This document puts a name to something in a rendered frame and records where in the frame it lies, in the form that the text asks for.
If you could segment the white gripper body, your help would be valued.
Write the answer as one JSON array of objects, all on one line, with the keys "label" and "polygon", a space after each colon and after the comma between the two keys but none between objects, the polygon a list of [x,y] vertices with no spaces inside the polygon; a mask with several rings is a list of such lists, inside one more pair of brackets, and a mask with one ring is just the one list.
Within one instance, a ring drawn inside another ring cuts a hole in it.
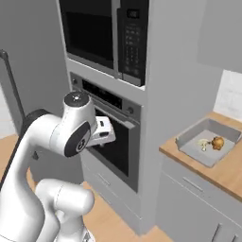
[{"label": "white gripper body", "polygon": [[96,131],[90,138],[86,147],[104,146],[107,143],[111,143],[116,139],[114,131]]}]

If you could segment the grey counter drawer front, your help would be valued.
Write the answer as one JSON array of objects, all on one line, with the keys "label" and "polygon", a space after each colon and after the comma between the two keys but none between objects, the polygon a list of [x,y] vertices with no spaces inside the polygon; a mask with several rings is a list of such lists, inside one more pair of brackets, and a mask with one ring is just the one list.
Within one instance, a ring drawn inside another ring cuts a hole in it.
[{"label": "grey counter drawer front", "polygon": [[[176,180],[189,191],[199,196],[202,200],[209,203],[224,216],[230,218],[238,226],[242,228],[242,202],[235,199],[222,189],[216,187],[209,181],[206,181],[195,172],[189,170],[184,165],[174,161],[173,159],[163,156],[163,172]],[[191,182],[200,186],[203,192],[184,181],[182,177],[186,177]]]}]

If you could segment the pale mushroom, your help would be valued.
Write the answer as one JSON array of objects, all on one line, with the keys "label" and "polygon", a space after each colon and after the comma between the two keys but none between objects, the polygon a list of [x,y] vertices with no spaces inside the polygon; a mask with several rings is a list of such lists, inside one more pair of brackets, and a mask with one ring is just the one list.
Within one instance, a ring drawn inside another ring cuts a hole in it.
[{"label": "pale mushroom", "polygon": [[206,146],[210,144],[210,141],[207,139],[200,139],[200,140],[198,140],[198,144],[201,146],[201,150],[205,151]]}]

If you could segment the brown chicken drumstick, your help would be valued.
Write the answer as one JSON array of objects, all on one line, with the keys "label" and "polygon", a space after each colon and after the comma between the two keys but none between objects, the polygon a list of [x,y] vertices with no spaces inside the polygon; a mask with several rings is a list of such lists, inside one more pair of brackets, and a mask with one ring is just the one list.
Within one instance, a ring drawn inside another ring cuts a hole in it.
[{"label": "brown chicken drumstick", "polygon": [[221,150],[224,146],[224,139],[221,136],[216,136],[212,141],[211,145],[215,150]]}]

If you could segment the steel built-in oven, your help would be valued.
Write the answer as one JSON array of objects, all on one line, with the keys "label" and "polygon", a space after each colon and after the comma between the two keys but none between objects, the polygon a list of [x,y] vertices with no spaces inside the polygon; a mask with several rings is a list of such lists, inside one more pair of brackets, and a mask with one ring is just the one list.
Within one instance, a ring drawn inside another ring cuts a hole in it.
[{"label": "steel built-in oven", "polygon": [[[75,78],[78,84],[72,86],[75,91],[85,91],[90,97],[115,108],[125,116],[138,123],[132,129],[128,129],[115,120],[110,119],[115,133],[115,141],[102,146],[88,147],[100,162],[107,166],[117,177],[126,183],[132,190],[138,192],[139,160],[140,160],[140,136],[141,136],[141,110],[142,106],[120,95],[116,95],[90,80],[77,74],[70,73],[71,81]],[[134,109],[133,114],[127,112],[127,108]],[[95,109],[97,116],[105,116]]]}]

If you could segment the grey drawer under oven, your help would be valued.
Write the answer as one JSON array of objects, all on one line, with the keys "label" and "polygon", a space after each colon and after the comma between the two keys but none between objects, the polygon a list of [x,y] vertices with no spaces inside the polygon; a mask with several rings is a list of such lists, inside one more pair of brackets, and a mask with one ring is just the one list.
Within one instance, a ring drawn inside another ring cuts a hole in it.
[{"label": "grey drawer under oven", "polygon": [[81,160],[92,170],[96,175],[101,174],[106,180],[110,182],[108,186],[122,202],[139,218],[141,219],[140,196],[132,190],[126,183],[117,177],[107,166],[101,163],[92,153],[84,150],[81,153]]}]

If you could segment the grey tall cabinet housing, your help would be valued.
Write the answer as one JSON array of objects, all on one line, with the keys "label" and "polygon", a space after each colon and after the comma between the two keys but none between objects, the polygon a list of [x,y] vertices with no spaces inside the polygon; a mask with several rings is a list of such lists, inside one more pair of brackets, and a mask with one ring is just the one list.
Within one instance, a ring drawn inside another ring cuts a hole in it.
[{"label": "grey tall cabinet housing", "polygon": [[199,33],[209,0],[150,0],[146,86],[138,88],[69,57],[67,69],[143,106],[138,192],[118,197],[134,214],[133,230],[156,223],[159,146],[210,112],[222,70],[199,60]]}]

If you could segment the grey rectangular tray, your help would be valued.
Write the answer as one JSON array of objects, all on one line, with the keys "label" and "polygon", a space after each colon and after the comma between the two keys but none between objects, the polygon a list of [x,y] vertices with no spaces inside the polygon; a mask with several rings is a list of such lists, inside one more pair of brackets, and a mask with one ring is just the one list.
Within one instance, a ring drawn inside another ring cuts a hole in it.
[{"label": "grey rectangular tray", "polygon": [[[207,139],[210,142],[216,137],[224,139],[224,146],[221,150],[213,149],[207,145],[202,151],[198,140]],[[211,118],[203,118],[198,123],[183,131],[176,137],[178,150],[185,153],[194,160],[208,167],[213,167],[218,161],[224,158],[234,146],[242,139],[242,131],[223,125]]]}]

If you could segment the grey fridge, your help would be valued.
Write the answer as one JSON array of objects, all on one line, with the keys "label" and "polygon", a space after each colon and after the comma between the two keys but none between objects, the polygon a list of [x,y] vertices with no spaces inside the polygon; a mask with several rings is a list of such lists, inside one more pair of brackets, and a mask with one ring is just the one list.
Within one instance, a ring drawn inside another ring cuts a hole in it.
[{"label": "grey fridge", "polygon": [[[25,114],[45,109],[62,116],[70,81],[57,0],[0,0],[0,49],[8,52]],[[2,59],[0,82],[20,130],[22,117]]]}]

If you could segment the black microwave oven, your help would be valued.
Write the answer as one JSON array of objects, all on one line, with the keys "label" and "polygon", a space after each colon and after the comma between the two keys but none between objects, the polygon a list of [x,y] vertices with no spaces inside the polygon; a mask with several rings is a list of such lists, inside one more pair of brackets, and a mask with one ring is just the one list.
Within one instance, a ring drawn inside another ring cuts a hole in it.
[{"label": "black microwave oven", "polygon": [[[114,77],[112,0],[59,0],[68,57]],[[141,87],[146,81],[149,0],[120,0],[118,71]]]}]

